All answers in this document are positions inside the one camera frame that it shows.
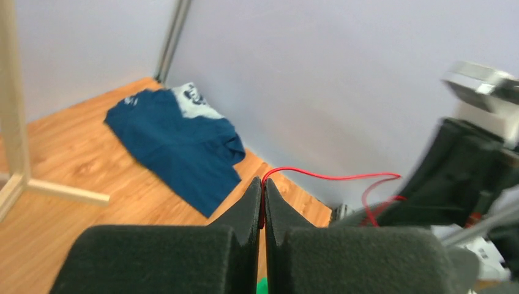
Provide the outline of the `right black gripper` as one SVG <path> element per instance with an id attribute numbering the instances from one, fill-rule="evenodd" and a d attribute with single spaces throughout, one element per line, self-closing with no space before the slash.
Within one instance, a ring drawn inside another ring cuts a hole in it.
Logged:
<path id="1" fill-rule="evenodd" d="M 428 152 L 399 195 L 417 206 L 474 206 L 518 186 L 518 146 L 467 121 L 444 118 Z"/>

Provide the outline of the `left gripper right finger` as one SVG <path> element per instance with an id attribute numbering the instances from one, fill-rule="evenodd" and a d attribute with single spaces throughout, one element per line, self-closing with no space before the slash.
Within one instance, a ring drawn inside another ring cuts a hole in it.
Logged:
<path id="1" fill-rule="evenodd" d="M 264 185 L 270 293 L 467 293 L 475 253 L 444 247 L 419 227 L 319 228 Z"/>

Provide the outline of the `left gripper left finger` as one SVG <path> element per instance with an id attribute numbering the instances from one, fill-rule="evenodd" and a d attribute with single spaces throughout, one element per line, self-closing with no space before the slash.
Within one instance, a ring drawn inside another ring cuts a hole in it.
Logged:
<path id="1" fill-rule="evenodd" d="M 96 225 L 73 243 L 51 293 L 255 293 L 261 181 L 205 226 Z"/>

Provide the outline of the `grey plastic cable spool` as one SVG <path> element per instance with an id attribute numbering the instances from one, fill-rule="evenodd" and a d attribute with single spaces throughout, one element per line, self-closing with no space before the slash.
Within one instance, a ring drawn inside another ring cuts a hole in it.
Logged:
<path id="1" fill-rule="evenodd" d="M 459 246 L 483 237 L 490 240 L 502 255 L 517 255 L 518 199 L 507 203 L 501 210 L 489 213 L 492 206 L 493 199 L 489 195 L 482 195 L 474 206 L 465 208 L 450 202 L 442 206 L 417 206 L 409 200 L 394 200 L 356 211 L 335 224 L 425 228 L 455 224 L 461 229 L 443 236 L 443 246 Z"/>

